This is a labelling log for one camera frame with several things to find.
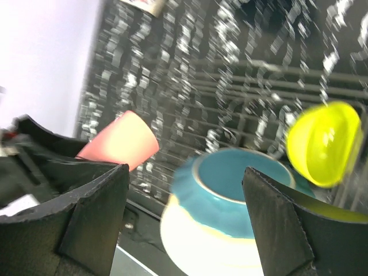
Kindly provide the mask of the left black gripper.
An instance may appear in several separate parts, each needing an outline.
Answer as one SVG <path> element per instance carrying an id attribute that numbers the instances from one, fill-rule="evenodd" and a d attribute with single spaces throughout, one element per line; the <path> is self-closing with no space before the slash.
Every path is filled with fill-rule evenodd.
<path id="1" fill-rule="evenodd" d="M 83 186 L 115 165 L 76 158 L 86 141 L 57 135 L 28 115 L 1 129 L 1 206 L 26 195 L 43 203 Z"/>

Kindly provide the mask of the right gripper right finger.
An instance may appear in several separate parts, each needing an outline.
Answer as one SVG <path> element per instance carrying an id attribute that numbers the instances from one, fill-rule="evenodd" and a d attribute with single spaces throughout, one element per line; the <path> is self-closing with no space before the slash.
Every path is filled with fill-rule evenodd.
<path id="1" fill-rule="evenodd" d="M 243 190 L 264 275 L 367 275 L 367 216 L 247 167 Z"/>

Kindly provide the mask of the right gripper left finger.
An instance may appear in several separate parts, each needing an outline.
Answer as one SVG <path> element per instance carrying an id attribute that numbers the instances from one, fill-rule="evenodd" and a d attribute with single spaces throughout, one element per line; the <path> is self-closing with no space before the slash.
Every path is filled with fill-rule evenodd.
<path id="1" fill-rule="evenodd" d="M 129 168 L 14 216 L 1 216 L 1 275 L 109 275 Z"/>

